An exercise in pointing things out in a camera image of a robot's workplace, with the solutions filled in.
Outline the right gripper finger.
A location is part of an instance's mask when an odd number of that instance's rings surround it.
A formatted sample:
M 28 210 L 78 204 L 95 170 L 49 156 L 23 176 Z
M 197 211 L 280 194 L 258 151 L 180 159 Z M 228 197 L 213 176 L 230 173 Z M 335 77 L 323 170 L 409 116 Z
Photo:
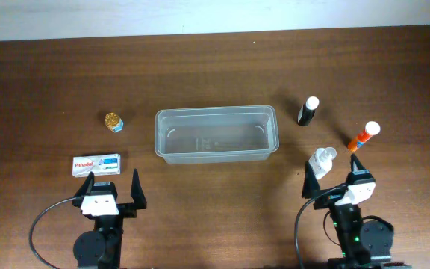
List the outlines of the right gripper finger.
M 321 191 L 320 185 L 314 174 L 313 167 L 309 161 L 305 162 L 305 177 L 302 187 L 302 198 L 310 199 L 318 195 Z
M 364 170 L 364 166 L 359 161 L 358 157 L 352 153 L 350 156 L 350 167 L 352 173 L 357 173 L 358 171 Z

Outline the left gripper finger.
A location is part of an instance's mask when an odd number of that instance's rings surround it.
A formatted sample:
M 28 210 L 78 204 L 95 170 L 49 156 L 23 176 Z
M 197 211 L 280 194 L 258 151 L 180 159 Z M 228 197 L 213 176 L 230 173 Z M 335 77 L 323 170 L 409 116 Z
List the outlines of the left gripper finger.
M 95 176 L 93 172 L 89 172 L 87 178 L 85 179 L 82 186 L 76 191 L 74 197 L 84 197 L 85 195 L 88 195 L 89 192 L 91 192 L 92 186 L 94 184 Z
M 147 201 L 140 184 L 140 177 L 137 169 L 134 169 L 131 183 L 131 198 L 136 209 L 147 209 Z

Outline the white translucent bottle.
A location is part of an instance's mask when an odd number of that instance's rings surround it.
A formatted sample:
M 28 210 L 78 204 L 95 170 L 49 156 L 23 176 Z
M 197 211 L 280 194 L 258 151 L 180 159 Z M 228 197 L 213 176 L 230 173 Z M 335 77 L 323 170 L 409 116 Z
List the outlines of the white translucent bottle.
M 316 180 L 324 177 L 333 167 L 333 160 L 337 157 L 337 151 L 333 147 L 318 148 L 308 160 Z

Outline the orange tube white cap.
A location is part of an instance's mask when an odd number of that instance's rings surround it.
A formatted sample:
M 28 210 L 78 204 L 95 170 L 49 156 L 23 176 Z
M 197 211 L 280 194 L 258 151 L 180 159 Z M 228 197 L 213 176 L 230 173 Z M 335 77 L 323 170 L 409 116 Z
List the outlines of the orange tube white cap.
M 378 135 L 380 131 L 381 126 L 376 121 L 369 121 L 365 124 L 364 129 L 348 144 L 348 150 L 351 152 L 357 151 L 370 138 Z

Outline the black bottle white cap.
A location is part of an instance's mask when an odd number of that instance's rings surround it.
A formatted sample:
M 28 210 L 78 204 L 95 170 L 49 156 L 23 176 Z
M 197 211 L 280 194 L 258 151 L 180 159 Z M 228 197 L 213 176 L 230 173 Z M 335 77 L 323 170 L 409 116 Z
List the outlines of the black bottle white cap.
M 297 123 L 299 126 L 307 126 L 315 115 L 319 106 L 319 99 L 316 96 L 310 96 L 306 100 L 298 113 Z

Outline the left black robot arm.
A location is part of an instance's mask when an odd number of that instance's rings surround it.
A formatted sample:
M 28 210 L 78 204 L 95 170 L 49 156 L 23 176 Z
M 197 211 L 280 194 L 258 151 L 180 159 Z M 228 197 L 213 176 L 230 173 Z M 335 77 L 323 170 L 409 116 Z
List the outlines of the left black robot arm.
M 124 220 L 136 218 L 139 210 L 147 208 L 137 170 L 133 172 L 130 196 L 132 202 L 118 203 L 115 184 L 97 183 L 94 173 L 89 173 L 72 202 L 94 222 L 94 228 L 82 233 L 73 245 L 78 268 L 120 267 Z

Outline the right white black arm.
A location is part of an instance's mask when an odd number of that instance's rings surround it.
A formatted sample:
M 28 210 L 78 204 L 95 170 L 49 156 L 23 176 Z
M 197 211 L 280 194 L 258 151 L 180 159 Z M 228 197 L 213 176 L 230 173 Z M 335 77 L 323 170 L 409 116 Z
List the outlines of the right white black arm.
M 299 226 L 301 213 L 309 205 L 314 209 L 328 209 L 327 216 L 333 221 L 341 248 L 341 258 L 330 258 L 328 268 L 381 268 L 391 260 L 393 226 L 377 216 L 361 216 L 359 204 L 368 200 L 376 187 L 372 173 L 358 160 L 350 157 L 351 171 L 346 181 L 329 189 L 321 189 L 313 167 L 305 163 L 305 179 L 302 197 L 307 202 L 296 216 Z

